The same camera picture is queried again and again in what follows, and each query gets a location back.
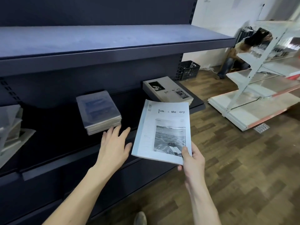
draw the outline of wooden floor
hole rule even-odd
[[[183,85],[206,101],[204,111],[190,116],[191,134],[206,159],[206,184],[222,224],[300,224],[300,105],[266,121],[270,129],[262,134],[241,132],[207,104],[208,98],[237,89],[214,75],[200,71]],[[148,224],[193,224],[184,179],[171,170],[93,225],[133,224],[140,210]]]

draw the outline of black crate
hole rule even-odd
[[[200,69],[200,65],[193,61],[182,61],[180,63],[178,75],[181,76],[180,80],[186,80],[190,78],[195,78]]]

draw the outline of white wall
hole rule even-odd
[[[198,0],[192,25],[234,36],[238,29],[259,19],[264,20],[276,0]],[[182,60],[193,60],[201,68],[220,65],[226,49],[185,53]]]

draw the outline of cable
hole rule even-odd
[[[214,72],[214,68],[213,67],[208,67],[208,68],[204,68],[204,69],[201,69],[201,70],[212,71],[213,73],[218,74],[217,72]]]

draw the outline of black and white photo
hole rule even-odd
[[[182,157],[182,147],[186,146],[184,122],[174,126],[174,122],[169,120],[156,119],[155,121],[154,151]]]
[[[189,96],[187,94],[184,93],[184,91],[182,90],[178,90],[176,91],[176,93],[180,96],[180,98],[182,99],[186,99],[186,98],[189,98]]]
[[[150,85],[155,91],[165,90],[165,88],[164,88],[163,86],[161,86],[161,84],[158,83],[158,81],[150,82],[149,85]]]

